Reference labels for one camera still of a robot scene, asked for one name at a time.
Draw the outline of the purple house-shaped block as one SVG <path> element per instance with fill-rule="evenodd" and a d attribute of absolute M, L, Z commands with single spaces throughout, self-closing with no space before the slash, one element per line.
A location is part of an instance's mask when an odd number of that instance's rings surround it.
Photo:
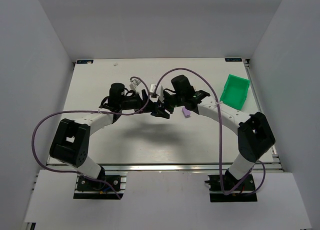
<path fill-rule="evenodd" d="M 185 107 L 183 107 L 181 110 L 185 118 L 189 118 L 191 116 L 191 112 L 187 110 Z"/>

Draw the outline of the green plastic bin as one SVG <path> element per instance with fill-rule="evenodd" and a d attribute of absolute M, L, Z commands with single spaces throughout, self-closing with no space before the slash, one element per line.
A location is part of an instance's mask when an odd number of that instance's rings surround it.
<path fill-rule="evenodd" d="M 247 99 L 249 86 L 248 79 L 230 74 L 224 85 L 220 102 L 236 110 L 241 110 Z"/>

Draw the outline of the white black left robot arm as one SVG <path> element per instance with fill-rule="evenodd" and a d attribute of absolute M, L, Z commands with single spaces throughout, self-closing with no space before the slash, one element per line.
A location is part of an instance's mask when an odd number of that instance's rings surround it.
<path fill-rule="evenodd" d="M 50 157 L 73 167 L 87 178 L 89 184 L 100 190 L 105 186 L 105 169 L 88 156 L 90 136 L 115 123 L 124 110 L 151 113 L 155 117 L 168 117 L 163 109 L 164 89 L 151 86 L 151 90 L 136 91 L 139 81 L 130 83 L 130 90 L 122 83 L 113 83 L 109 95 L 101 101 L 100 108 L 109 113 L 95 112 L 75 120 L 62 119 L 51 144 Z"/>

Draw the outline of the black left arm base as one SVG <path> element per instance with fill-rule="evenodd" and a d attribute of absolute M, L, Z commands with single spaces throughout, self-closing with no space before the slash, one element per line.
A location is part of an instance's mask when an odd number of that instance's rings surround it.
<path fill-rule="evenodd" d="M 120 200 L 126 189 L 126 175 L 106 174 L 106 183 L 88 180 L 78 175 L 73 198 L 78 200 Z"/>

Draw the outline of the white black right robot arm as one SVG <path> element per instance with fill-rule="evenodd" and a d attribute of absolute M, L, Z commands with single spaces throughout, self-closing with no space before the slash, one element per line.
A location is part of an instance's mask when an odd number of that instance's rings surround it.
<path fill-rule="evenodd" d="M 183 106 L 200 116 L 208 117 L 219 124 L 219 145 L 223 144 L 223 127 L 237 135 L 239 154 L 231 166 L 219 172 L 221 191 L 229 195 L 248 177 L 260 158 L 275 144 L 276 140 L 267 118 L 261 112 L 248 114 L 217 101 L 214 94 L 196 91 L 188 78 L 179 75 L 171 80 L 172 94 L 157 84 L 154 93 L 161 108 L 173 113 L 174 108 Z"/>

